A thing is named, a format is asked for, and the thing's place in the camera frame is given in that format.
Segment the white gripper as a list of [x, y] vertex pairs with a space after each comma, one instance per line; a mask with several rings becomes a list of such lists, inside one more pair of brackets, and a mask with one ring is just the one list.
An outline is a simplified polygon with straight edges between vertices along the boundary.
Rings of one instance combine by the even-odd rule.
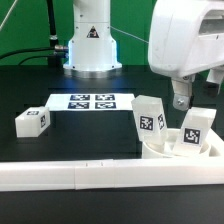
[[191, 74], [211, 68], [207, 90], [216, 97], [224, 82], [224, 69], [216, 68], [224, 65], [224, 0], [157, 0], [148, 61], [154, 73], [178, 77], [171, 79], [175, 109], [191, 106]]

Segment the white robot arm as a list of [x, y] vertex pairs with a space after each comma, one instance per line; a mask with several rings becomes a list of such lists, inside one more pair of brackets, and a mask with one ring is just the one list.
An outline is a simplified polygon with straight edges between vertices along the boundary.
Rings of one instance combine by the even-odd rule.
[[[110, 0], [73, 0], [73, 8], [74, 35], [64, 69], [102, 74], [120, 68], [110, 33]], [[153, 72], [172, 80], [178, 110], [190, 107], [199, 72], [209, 72], [208, 94], [218, 95], [224, 83], [224, 0], [157, 0], [148, 62]]]

